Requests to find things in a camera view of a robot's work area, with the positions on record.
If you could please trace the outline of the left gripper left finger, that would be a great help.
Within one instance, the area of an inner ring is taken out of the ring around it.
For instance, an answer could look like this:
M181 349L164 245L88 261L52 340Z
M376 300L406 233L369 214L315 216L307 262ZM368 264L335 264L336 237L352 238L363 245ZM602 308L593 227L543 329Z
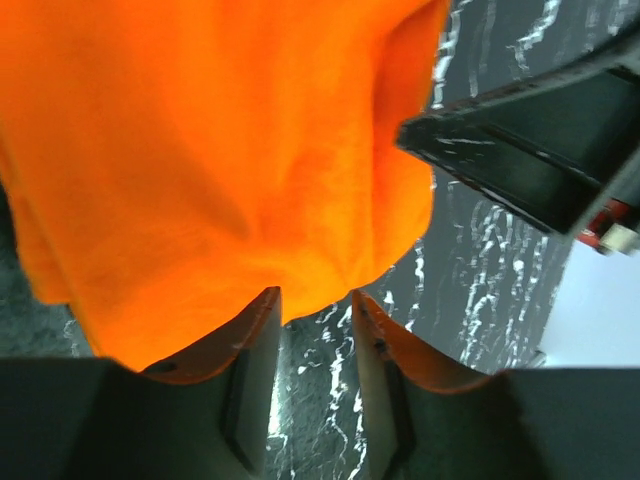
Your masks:
M258 479L281 292L134 372L106 358L1 363L5 479Z

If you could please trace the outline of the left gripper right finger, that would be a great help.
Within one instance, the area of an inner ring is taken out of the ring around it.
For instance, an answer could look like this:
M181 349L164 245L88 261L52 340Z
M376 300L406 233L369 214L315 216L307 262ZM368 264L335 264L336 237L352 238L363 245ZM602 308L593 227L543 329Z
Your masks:
M375 479L635 479L635 369L487 375L352 294L369 471Z

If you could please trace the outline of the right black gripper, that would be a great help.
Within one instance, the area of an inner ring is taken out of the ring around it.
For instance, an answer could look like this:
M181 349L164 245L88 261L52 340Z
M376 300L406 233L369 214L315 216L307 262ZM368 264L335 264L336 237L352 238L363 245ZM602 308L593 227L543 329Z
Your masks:
M514 81L406 121L397 144L546 232L639 249L639 32L598 69Z

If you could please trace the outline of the orange t shirt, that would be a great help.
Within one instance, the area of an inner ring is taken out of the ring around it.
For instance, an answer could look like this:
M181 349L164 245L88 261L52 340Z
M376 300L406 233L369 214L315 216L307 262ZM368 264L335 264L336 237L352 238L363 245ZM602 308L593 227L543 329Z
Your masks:
M5 1L1 183L36 297L140 371L264 289L314 314L427 230L395 144L446 1Z

